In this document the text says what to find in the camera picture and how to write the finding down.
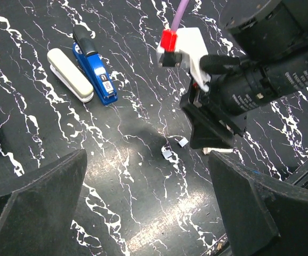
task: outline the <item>red connector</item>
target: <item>red connector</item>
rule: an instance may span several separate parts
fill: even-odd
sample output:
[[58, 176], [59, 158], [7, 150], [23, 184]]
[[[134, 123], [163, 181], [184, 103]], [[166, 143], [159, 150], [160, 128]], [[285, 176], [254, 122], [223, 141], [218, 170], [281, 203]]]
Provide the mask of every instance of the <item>red connector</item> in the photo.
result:
[[165, 49], [166, 52], [174, 52], [177, 34], [170, 29], [165, 29], [161, 37], [160, 46]]

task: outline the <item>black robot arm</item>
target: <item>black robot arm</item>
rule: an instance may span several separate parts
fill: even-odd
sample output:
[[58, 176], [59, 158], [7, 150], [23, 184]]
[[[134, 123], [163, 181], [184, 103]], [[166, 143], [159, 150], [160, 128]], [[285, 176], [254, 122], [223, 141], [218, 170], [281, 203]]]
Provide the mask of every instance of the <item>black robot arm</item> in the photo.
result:
[[248, 111], [308, 87], [308, 1], [228, 0], [220, 23], [246, 55], [201, 58], [210, 90], [192, 80], [180, 102], [194, 149], [232, 148]]

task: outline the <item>black marble tabletop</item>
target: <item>black marble tabletop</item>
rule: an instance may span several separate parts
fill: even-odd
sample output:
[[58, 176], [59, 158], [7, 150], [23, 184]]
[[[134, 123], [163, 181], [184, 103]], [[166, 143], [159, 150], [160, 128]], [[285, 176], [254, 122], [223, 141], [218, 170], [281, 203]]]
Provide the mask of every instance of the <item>black marble tabletop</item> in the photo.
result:
[[[218, 27], [225, 2], [191, 1], [181, 26], [199, 27], [210, 53], [240, 55]], [[0, 182], [88, 152], [66, 255], [207, 255], [224, 234], [207, 157], [177, 144], [191, 131], [179, 109], [187, 71], [156, 64], [178, 4], [0, 0]], [[52, 48], [75, 61], [78, 24], [93, 32], [118, 89], [114, 104], [96, 95], [82, 104], [50, 71]], [[308, 89], [252, 111], [232, 156], [277, 179], [292, 173], [308, 158]]]

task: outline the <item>purple cable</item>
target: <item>purple cable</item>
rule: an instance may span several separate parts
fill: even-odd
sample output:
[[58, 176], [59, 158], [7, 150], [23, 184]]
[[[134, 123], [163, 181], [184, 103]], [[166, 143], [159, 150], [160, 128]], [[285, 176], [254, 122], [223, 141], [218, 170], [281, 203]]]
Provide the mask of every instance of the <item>purple cable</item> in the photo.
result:
[[177, 29], [179, 28], [180, 21], [182, 19], [182, 15], [184, 15], [184, 12], [186, 10], [186, 7], [188, 5], [188, 2], [190, 0], [181, 0], [179, 7], [177, 8], [176, 14], [174, 16], [172, 26], [171, 26], [171, 31], [176, 32]]

